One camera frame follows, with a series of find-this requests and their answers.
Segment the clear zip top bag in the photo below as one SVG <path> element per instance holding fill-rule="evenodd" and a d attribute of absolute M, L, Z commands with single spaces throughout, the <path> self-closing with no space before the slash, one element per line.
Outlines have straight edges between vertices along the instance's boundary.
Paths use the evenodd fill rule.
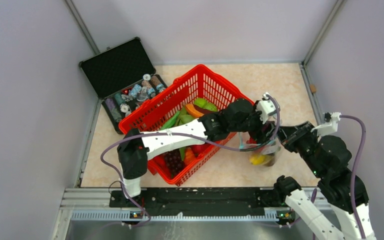
<path fill-rule="evenodd" d="M 245 138 L 245 133 L 239 133 L 239 148 L 240 149 L 244 149 L 244 143 L 248 139 Z M 279 141 L 277 139 L 274 139 L 264 146 L 265 146 L 265 148 L 261 153 L 255 153 L 252 151 L 250 156 L 253 154 L 261 154 L 261 155 L 265 155 L 265 156 L 270 155 L 270 154 L 275 154 L 276 155 L 276 161 L 277 161 L 278 153 L 281 150 L 281 145 L 280 145 Z"/>

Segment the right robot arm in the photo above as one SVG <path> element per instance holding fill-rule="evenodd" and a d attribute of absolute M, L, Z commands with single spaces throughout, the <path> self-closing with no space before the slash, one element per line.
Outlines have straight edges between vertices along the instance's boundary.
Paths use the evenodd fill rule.
<path fill-rule="evenodd" d="M 340 227 L 314 205 L 291 176 L 274 184 L 273 200 L 292 208 L 319 240 L 374 240 L 369 217 L 369 197 L 362 180 L 348 169 L 352 158 L 345 142 L 334 135 L 318 136 L 310 122 L 279 127 L 281 145 L 304 160 L 318 181 L 318 188 L 334 211 Z"/>

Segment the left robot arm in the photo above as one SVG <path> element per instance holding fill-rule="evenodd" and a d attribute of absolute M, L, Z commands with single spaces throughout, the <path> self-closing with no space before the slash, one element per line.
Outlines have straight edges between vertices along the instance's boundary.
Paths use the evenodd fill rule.
<path fill-rule="evenodd" d="M 272 132 L 268 130 L 269 117 L 273 115 L 280 117 L 280 107 L 266 94 L 255 103 L 239 98 L 218 112 L 204 114 L 180 126 L 151 132 L 131 129 L 117 146 L 122 170 L 121 200 L 129 207 L 140 202 L 141 177 L 148 170 L 148 161 L 158 155 L 204 143 L 220 147 L 220 141 L 231 133 L 247 132 L 257 147 L 267 145 L 274 140 L 280 126 L 276 123 Z"/>

